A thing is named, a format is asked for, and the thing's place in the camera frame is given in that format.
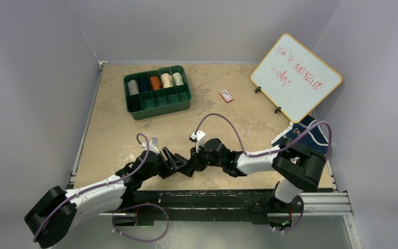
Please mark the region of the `whiteboard with red writing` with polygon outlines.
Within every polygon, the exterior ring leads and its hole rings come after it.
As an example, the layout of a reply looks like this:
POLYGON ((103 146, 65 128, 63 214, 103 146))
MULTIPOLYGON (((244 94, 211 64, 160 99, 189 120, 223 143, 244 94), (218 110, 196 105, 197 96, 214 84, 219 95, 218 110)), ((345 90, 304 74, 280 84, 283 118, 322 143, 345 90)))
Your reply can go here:
POLYGON ((293 123, 342 83, 342 76, 290 34, 283 34, 250 76, 293 123))

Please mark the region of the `green divided storage tray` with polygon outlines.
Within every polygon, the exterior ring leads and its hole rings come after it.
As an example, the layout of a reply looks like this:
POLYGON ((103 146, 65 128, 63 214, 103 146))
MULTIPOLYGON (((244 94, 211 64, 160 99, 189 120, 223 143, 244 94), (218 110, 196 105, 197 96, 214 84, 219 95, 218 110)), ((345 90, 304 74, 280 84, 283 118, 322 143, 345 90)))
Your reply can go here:
POLYGON ((143 120, 151 117, 161 116, 165 114, 180 112, 187 110, 191 106, 191 91, 188 83, 187 75, 184 67, 181 65, 173 65, 161 67, 157 70, 144 71, 129 74, 123 77, 123 86, 125 94, 125 103, 127 112, 134 120, 143 120), (136 95, 129 95, 127 83, 130 80, 137 80, 142 76, 158 76, 164 73, 180 72, 184 79, 184 85, 163 88, 159 90, 151 90, 136 95))

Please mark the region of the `grey rolled underwear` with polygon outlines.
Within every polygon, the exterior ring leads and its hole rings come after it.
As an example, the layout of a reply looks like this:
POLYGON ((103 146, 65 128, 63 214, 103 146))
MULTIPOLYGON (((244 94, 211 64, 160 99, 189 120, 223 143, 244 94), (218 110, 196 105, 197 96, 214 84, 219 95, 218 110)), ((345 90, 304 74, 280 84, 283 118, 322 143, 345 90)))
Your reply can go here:
POLYGON ((137 80, 134 80, 134 79, 130 80, 126 85, 127 85, 129 95, 139 94, 139 87, 138 87, 137 80))

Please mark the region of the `black striped underwear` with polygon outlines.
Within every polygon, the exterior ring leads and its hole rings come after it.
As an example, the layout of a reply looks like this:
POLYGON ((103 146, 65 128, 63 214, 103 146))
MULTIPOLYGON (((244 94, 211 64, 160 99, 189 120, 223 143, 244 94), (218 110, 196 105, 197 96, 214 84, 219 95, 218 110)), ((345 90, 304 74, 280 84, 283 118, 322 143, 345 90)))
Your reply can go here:
POLYGON ((174 162, 173 173, 182 173, 187 177, 192 177, 195 170, 189 166, 188 161, 185 160, 177 160, 174 162))

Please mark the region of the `navy rolled underwear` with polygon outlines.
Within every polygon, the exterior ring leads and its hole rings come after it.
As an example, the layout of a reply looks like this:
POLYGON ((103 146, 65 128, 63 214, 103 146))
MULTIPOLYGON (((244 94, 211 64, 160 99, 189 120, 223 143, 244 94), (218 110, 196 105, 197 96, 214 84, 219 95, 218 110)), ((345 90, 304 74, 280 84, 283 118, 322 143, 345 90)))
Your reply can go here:
POLYGON ((148 92, 151 90, 150 81, 147 76, 142 76, 138 78, 138 88, 139 92, 148 92))

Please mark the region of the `pale green rolled underwear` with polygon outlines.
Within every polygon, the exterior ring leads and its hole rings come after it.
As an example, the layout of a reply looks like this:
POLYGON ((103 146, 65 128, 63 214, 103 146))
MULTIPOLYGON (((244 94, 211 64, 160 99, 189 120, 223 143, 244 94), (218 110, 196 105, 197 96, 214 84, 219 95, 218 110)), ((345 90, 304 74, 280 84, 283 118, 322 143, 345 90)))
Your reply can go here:
POLYGON ((180 72, 172 73, 173 85, 181 86, 184 85, 184 79, 180 72))

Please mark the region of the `beige rolled underwear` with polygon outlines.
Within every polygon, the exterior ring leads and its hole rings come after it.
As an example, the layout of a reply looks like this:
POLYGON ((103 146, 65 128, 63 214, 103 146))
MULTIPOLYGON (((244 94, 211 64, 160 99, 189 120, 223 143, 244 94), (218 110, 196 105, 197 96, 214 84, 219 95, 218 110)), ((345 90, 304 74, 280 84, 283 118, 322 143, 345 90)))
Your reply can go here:
POLYGON ((161 81, 163 88, 170 88, 174 86, 172 75, 169 73, 162 74, 161 81))

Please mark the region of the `orange rolled underwear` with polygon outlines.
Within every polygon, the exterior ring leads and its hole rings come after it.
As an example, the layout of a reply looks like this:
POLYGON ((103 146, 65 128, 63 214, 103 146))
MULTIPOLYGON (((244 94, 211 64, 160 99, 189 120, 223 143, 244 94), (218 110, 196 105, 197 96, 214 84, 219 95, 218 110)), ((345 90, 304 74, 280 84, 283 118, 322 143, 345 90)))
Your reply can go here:
POLYGON ((150 84, 152 90, 162 89, 162 83, 158 76, 150 76, 150 84))

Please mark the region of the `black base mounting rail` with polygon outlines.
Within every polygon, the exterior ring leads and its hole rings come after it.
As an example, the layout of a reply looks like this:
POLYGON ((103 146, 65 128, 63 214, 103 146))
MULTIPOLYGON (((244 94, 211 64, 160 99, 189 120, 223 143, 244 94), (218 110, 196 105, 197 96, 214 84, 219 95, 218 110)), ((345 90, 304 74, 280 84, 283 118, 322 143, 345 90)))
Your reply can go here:
POLYGON ((279 227, 300 215, 300 196, 285 204, 273 198, 274 189, 242 190, 142 190, 123 200, 111 211, 137 218, 137 225, 152 226, 155 221, 249 222, 279 227))

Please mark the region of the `navy white underwear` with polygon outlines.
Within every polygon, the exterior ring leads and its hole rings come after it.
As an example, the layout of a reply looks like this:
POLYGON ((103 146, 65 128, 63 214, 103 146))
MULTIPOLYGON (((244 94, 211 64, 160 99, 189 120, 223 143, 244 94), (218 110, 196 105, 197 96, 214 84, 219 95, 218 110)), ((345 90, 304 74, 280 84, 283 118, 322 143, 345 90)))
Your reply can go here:
MULTIPOLYGON (((299 123, 290 122, 288 127, 284 129, 279 135, 271 140, 271 145, 279 145, 284 139, 291 138, 295 139, 307 130, 310 126, 316 123, 317 120, 308 115, 304 117, 299 123)), ((309 131, 302 139, 299 140, 300 143, 313 148, 319 153, 327 154, 328 151, 328 141, 327 137, 323 134, 320 127, 315 127, 309 131)))

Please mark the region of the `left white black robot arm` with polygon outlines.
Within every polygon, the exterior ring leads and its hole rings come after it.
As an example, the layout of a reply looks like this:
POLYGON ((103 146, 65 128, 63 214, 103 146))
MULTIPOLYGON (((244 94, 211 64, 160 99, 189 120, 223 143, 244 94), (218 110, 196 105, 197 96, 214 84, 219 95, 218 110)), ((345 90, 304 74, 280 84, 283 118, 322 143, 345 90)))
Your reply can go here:
POLYGON ((26 214, 24 221, 34 242, 48 248, 61 241, 68 231, 100 213, 128 212, 134 205, 134 192, 154 176, 167 178, 183 169, 188 160, 172 154, 144 150, 114 175, 98 183, 76 189, 50 188, 26 214))

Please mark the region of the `aluminium frame rail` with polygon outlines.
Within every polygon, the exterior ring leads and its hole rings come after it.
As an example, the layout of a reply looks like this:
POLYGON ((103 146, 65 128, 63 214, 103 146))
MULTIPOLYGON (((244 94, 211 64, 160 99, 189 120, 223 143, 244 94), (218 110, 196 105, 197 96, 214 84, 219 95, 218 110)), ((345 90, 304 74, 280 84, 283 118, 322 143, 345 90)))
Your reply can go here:
POLYGON ((155 221, 101 214, 71 230, 56 248, 360 248, 345 192, 301 195, 304 208, 283 232, 249 222, 155 221))

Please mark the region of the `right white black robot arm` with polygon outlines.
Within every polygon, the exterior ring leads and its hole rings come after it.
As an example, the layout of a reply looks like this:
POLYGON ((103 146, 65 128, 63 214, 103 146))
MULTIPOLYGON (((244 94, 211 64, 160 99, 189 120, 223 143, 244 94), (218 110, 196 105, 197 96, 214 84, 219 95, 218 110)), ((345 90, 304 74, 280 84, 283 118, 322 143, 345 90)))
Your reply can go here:
POLYGON ((229 176, 247 176, 253 173, 276 171, 284 179, 274 188, 270 204, 283 211, 302 192, 316 192, 326 157, 316 150, 290 138, 270 150, 261 151, 260 157, 249 157, 242 151, 225 147, 219 139, 211 139, 190 150, 187 166, 195 171, 220 167, 229 176))

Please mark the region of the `small red white box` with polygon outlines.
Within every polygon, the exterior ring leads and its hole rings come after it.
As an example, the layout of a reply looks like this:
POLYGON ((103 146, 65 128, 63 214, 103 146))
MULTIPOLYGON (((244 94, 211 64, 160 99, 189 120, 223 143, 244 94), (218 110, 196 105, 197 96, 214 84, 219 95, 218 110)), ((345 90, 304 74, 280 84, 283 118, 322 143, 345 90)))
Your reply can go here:
POLYGON ((219 92, 219 94, 222 97, 222 99, 225 101, 225 103, 229 103, 234 100, 231 94, 227 90, 222 90, 219 92))

